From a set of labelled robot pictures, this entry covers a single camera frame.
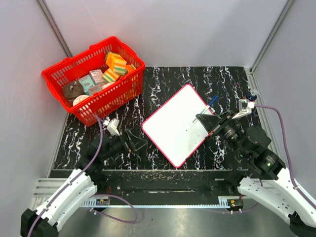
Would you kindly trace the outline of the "blue capped whiteboard marker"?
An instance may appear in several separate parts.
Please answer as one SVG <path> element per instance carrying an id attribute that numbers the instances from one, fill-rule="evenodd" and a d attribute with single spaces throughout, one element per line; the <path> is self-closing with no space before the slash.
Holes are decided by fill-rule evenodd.
<path id="1" fill-rule="evenodd" d="M 212 97 L 212 99 L 208 102 L 208 104 L 205 106 L 205 108 L 201 111 L 201 114 L 205 114 L 209 109 L 210 107 L 219 99 L 219 96 L 218 95 L 215 95 Z M 190 125 L 188 126 L 188 128 L 185 130 L 185 131 L 188 131 L 191 127 L 194 126 L 194 124 L 197 122 L 197 118 L 195 118 L 191 123 Z"/>

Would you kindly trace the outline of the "pink framed whiteboard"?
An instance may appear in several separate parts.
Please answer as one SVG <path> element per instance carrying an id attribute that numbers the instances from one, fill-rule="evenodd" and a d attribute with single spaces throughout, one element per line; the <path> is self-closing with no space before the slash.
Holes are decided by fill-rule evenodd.
<path id="1" fill-rule="evenodd" d="M 145 134 L 176 168 L 181 167 L 208 136 L 200 122 L 188 128 L 205 106 L 193 86 L 186 84 L 141 125 Z"/>

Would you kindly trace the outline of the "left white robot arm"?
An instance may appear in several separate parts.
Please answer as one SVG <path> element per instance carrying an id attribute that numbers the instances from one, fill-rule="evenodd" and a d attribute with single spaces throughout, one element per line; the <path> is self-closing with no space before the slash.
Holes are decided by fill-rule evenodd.
<path id="1" fill-rule="evenodd" d="M 22 237 L 57 237 L 67 220 L 93 195 L 106 192 L 106 177 L 102 174 L 104 161 L 122 153 L 135 153 L 147 145 L 147 141 L 129 130 L 109 138 L 100 137 L 91 143 L 79 167 L 54 194 L 35 210 L 26 209 L 21 215 Z"/>

